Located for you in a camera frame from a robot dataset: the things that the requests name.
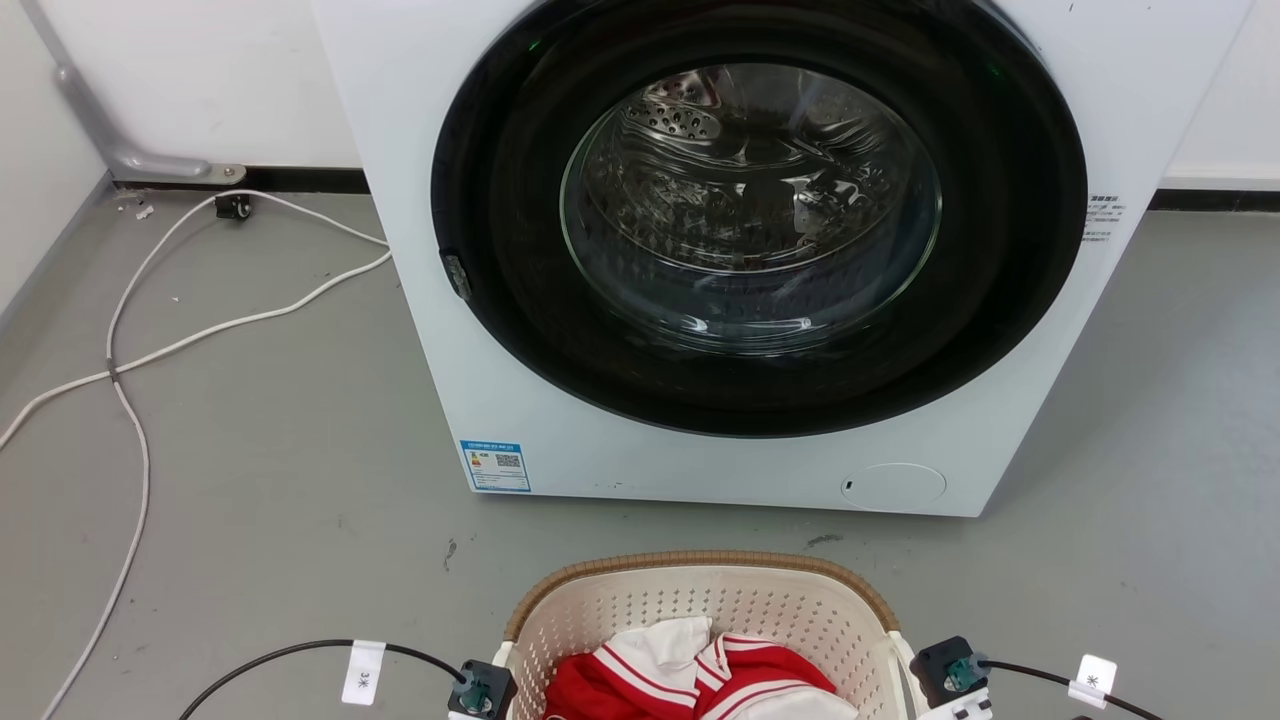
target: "beige plastic basket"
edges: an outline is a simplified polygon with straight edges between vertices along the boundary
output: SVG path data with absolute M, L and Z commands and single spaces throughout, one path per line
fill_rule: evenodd
M 540 720 L 559 661 L 616 633 L 707 615 L 713 633 L 782 643 L 817 665 L 860 720 L 908 720 L 928 707 L 906 671 L 913 657 L 897 619 L 865 580 L 812 557 L 767 552 L 662 552 L 580 562 L 529 591 L 507 625 L 494 665 L 520 693 L 508 720 Z

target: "floor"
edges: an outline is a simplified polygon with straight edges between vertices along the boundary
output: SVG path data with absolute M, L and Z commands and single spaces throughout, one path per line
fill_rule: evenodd
M 0 424 L 101 369 L 155 214 L 90 213 L 0 337 Z M 293 200 L 376 229 L 358 196 Z M 378 250 L 279 208 L 201 215 L 148 273 L 128 360 L 283 306 Z M 479 497 L 467 491 L 396 269 L 125 375 L 154 459 L 122 605 L 59 720 L 177 717 L 209 683 L 321 637 L 488 659 L 563 565 L 657 550 L 806 553 L 863 574 L 918 647 L 963 634 L 1169 717 L 1270 716 L 1280 647 L 1280 217 L 1152 214 L 978 520 Z M 109 384 L 42 409 L 0 454 L 0 703 L 36 717 L 92 629 L 137 514 L 140 457 Z M 339 703 L 344 651 L 274 662 L 197 719 L 442 716 L 443 674 L 392 662 L 375 712 Z M 997 717 L 1123 717 L 1018 675 Z

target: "washing machine front panel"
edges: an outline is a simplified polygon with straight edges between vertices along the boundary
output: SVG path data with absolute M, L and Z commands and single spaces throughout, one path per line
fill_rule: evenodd
M 442 258 L 564 391 L 721 436 L 867 424 L 997 361 L 1085 209 L 1071 115 L 972 3 L 553 0 L 436 146 Z
M 444 118 L 475 63 L 530 4 L 312 4 L 456 441 L 518 445 L 534 495 L 965 516 L 982 511 L 1009 465 L 1249 6 L 996 3 L 1066 99 L 1087 158 L 1088 242 L 1057 299 L 1007 355 L 933 402 L 829 434 L 739 439 L 637 423 L 564 392 L 504 348 L 440 269 L 428 199 L 436 143 L 449 141 Z M 945 487 L 901 465 L 936 470 Z M 422 482 L 471 477 L 460 465 Z

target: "basket rim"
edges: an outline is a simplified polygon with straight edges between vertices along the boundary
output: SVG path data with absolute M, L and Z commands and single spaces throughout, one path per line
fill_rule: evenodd
M 899 632 L 897 616 L 890 610 L 888 603 L 881 597 L 876 588 L 861 575 L 818 557 L 805 557 L 803 555 L 785 555 L 781 552 L 746 552 L 740 550 L 691 550 L 678 552 L 645 552 L 640 555 L 620 555 L 602 560 L 588 560 L 575 562 L 562 568 L 543 578 L 540 583 L 530 588 L 525 597 L 516 606 L 507 630 L 503 635 L 506 642 L 520 642 L 520 633 L 525 629 L 525 621 L 534 609 L 561 585 L 568 584 L 581 578 L 594 575 L 608 575 L 627 570 L 652 570 L 658 568 L 689 568 L 696 565 L 726 565 L 736 568 L 767 568 L 774 570 L 795 570 L 800 573 L 813 573 L 831 578 L 837 583 L 854 591 L 870 606 L 876 619 L 886 633 Z

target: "white wall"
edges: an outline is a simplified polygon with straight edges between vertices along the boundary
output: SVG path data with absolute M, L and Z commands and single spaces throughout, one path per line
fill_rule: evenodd
M 52 78 L 22 8 L 0 1 L 0 316 L 106 173 Z
M 108 110 L 146 147 L 253 165 L 360 165 L 307 0 L 42 3 Z M 1280 190 L 1275 128 L 1280 0 L 1257 0 L 1165 184 Z

